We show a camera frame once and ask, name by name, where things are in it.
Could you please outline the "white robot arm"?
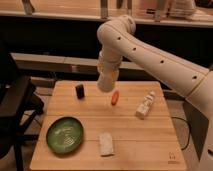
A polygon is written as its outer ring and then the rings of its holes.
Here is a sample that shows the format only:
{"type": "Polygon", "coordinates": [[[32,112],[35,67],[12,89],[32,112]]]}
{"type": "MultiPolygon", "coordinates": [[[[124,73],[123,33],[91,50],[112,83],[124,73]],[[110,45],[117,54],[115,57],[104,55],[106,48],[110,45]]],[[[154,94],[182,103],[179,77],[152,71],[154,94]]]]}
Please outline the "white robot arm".
{"type": "Polygon", "coordinates": [[[175,90],[208,120],[208,130],[199,162],[199,171],[213,171],[213,71],[184,60],[136,39],[134,19],[128,15],[103,23],[97,30],[102,44],[98,58],[98,88],[114,89],[122,57],[175,90]]]}

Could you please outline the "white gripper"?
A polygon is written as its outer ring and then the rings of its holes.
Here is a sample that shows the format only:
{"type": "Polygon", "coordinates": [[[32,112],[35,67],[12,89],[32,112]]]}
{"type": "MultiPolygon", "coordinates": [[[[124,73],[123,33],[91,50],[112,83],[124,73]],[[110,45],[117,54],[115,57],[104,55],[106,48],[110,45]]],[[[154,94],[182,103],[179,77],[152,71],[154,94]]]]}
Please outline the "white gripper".
{"type": "Polygon", "coordinates": [[[112,91],[119,76],[119,64],[99,61],[97,69],[99,72],[98,88],[102,92],[112,91]]]}

